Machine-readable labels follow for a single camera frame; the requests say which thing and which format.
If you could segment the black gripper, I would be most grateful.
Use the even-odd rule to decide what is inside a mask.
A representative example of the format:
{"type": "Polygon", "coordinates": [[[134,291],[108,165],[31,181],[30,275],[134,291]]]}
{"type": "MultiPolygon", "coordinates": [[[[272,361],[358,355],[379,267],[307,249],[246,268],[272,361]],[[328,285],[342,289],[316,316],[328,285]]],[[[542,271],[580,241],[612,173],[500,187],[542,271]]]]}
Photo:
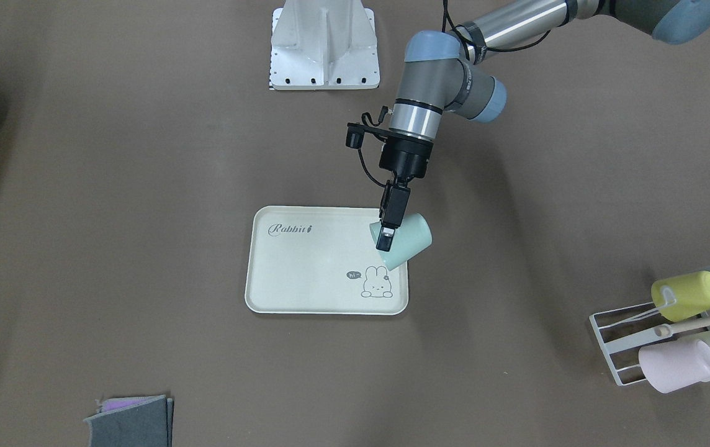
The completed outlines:
{"type": "Polygon", "coordinates": [[[375,242],[378,251],[391,250],[411,195],[408,184],[415,178],[424,178],[432,150],[430,141],[407,135],[387,136],[379,167],[391,172],[394,182],[387,182],[380,202],[380,226],[375,242]]]}

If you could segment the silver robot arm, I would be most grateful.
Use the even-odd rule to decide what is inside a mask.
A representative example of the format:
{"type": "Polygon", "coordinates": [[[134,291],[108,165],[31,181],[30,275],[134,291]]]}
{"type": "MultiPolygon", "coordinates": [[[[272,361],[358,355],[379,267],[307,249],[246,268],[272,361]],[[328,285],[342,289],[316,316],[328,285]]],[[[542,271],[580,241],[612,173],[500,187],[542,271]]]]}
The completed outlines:
{"type": "Polygon", "coordinates": [[[443,114],[490,122],[503,111],[506,89],[476,69],[498,53],[541,43],[555,28],[576,19],[613,17],[659,42],[679,45],[710,28],[710,1],[516,1],[471,22],[443,19],[442,31],[421,31],[407,43],[404,69],[379,165],[384,184],[377,229],[378,251],[398,237],[411,190],[423,178],[443,114]]]}

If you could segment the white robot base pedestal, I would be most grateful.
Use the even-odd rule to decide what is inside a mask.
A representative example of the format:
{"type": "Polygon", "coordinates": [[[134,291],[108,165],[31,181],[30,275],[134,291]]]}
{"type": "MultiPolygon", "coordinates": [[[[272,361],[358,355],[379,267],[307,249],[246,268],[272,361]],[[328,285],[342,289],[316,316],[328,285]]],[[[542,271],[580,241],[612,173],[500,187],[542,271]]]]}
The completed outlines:
{"type": "Polygon", "coordinates": [[[377,28],[361,1],[287,1],[272,12],[274,91],[375,89],[377,28]]]}

